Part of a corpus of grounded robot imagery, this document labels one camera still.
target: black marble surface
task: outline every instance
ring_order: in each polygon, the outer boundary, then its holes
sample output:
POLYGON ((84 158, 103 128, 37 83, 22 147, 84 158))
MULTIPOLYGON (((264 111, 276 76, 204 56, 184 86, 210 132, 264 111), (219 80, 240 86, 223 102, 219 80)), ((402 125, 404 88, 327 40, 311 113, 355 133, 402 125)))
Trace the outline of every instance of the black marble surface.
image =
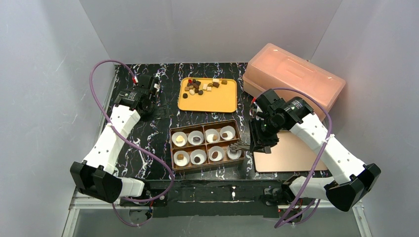
MULTIPOLYGON (((242 75, 246 63, 180 63, 180 64, 139 64, 129 65, 139 74, 154 75, 160 81, 161 92, 157 104, 167 103, 170 119, 151 122, 139 122, 131 131, 128 139, 139 146, 153 152, 171 167, 169 129, 205 122, 235 119, 241 130, 241 137, 249 142, 248 120, 252 117, 251 100, 253 97, 243 91, 242 75), (237 111, 232 114, 185 112, 177 107, 180 82, 186 77, 196 78, 227 78, 234 79, 238 84, 237 111)), ((128 71, 121 66, 116 67, 116 82, 112 93, 108 114, 120 89, 132 86, 128 71)), ((147 180, 168 179, 168 172, 156 161, 140 151, 124 145, 118 157, 117 175, 119 177, 137 177, 147 180)), ((242 164, 225 167, 220 165, 198 172, 175 174, 176 179, 206 179, 206 180, 237 180, 237 179, 278 179, 286 180, 294 173, 258 173, 254 169, 253 158, 246 153, 242 164)), ((327 172, 316 172, 315 177, 327 177, 327 172)))

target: white wall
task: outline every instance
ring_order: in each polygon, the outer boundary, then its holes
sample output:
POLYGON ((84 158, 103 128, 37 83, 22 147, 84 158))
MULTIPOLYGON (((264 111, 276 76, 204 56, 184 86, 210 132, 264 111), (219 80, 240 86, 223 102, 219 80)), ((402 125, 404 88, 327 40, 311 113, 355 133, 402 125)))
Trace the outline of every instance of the white wall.
POLYGON ((267 43, 310 59, 341 0, 80 0, 126 63, 247 62, 267 43))
MULTIPOLYGON (((70 166, 98 132, 88 75, 108 58, 79 1, 0 1, 0 236, 61 236, 70 166)), ((112 76, 96 74, 102 101, 112 76)))
POLYGON ((363 199, 374 236, 419 232, 419 2, 344 0, 312 61, 347 80, 337 138, 382 170, 363 199))

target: pink plastic container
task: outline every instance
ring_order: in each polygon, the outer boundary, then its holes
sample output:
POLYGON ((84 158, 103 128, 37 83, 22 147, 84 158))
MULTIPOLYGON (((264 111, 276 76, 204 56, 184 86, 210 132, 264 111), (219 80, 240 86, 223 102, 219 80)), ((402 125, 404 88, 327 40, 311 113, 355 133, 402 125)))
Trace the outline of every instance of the pink plastic container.
MULTIPOLYGON (((335 103, 346 82, 316 65, 271 43, 253 57, 243 75, 244 90, 253 97, 274 87, 293 88, 306 93, 327 111, 335 103)), ((325 114, 313 102, 296 92, 277 90, 283 99, 302 97, 321 120, 325 114)))

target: yellow tray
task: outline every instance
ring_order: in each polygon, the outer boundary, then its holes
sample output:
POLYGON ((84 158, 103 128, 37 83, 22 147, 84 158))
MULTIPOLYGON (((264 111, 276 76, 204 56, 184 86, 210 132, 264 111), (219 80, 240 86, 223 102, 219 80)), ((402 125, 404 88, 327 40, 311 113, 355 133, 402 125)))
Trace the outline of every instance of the yellow tray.
POLYGON ((220 79, 220 87, 212 88, 211 92, 204 91, 203 95, 191 95, 185 91, 189 79, 196 79, 201 82, 199 90, 204 84, 212 83, 212 78, 184 78, 180 83, 180 94, 177 106, 180 110, 200 111, 200 112, 220 112, 232 113, 237 110, 237 83, 233 79, 220 79), (182 97, 183 93, 188 94, 188 98, 182 97))

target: white paper cup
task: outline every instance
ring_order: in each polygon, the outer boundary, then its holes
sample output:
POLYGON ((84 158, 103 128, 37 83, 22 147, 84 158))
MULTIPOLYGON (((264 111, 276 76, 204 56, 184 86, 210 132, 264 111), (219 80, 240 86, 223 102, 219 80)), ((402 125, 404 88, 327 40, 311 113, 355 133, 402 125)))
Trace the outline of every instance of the white paper cup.
POLYGON ((188 141, 188 137, 186 136, 186 134, 184 132, 175 132, 172 136, 171 136, 171 141, 177 146, 177 147, 183 147, 186 145, 186 141, 188 141), (182 142, 176 142, 176 138, 178 136, 182 136, 183 137, 183 141, 182 142))
POLYGON ((204 142, 204 134, 200 131, 192 131, 191 133, 189 133, 188 135, 188 142, 194 146, 196 145, 200 145, 204 142), (194 138, 195 137, 199 137, 200 141, 199 142, 195 142, 194 138))
POLYGON ((220 130, 220 135, 221 135, 221 138, 224 140, 231 140, 236 135, 236 131, 234 130, 232 126, 225 126, 220 130), (222 137, 224 133, 227 134, 227 137, 225 138, 222 137))
POLYGON ((224 156, 225 156, 225 151, 219 146, 211 147, 208 150, 208 158, 211 161, 214 161, 214 162, 220 161, 224 158, 224 156), (212 158, 212 154, 214 154, 214 153, 217 154, 216 158, 212 158))
POLYGON ((179 166, 179 167, 184 167, 189 163, 189 155, 186 151, 178 151, 175 154, 173 154, 173 161, 174 163, 179 166), (183 159, 178 160, 177 156, 182 154, 183 155, 183 159))
POLYGON ((207 154, 205 153, 204 150, 201 150, 201 149, 194 150, 193 152, 191 152, 190 160, 192 164, 194 165, 203 164, 205 160, 207 160, 207 154))
POLYGON ((238 159, 242 155, 242 150, 238 150, 236 153, 231 152, 230 146, 227 147, 227 156, 230 159, 238 159))
POLYGON ((219 142, 220 134, 215 129, 208 129, 205 131, 205 139, 208 143, 219 142))

